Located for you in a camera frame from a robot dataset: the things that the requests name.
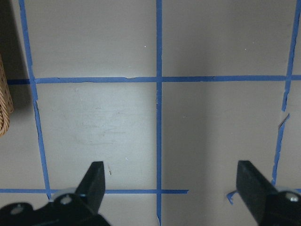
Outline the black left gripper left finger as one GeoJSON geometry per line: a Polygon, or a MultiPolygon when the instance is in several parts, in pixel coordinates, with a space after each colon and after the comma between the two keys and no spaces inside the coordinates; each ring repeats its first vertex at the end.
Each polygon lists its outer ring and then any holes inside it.
{"type": "Polygon", "coordinates": [[[15,202],[0,209],[2,226],[109,226],[98,213],[105,193],[102,161],[91,163],[74,192],[65,192],[39,209],[15,202]]]}

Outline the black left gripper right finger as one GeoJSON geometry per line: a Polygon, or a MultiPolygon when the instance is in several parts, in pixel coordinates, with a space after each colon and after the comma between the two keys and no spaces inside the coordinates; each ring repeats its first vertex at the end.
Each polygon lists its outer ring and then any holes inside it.
{"type": "Polygon", "coordinates": [[[272,185],[250,161],[238,161],[236,189],[257,225],[301,224],[301,194],[272,185]]]}

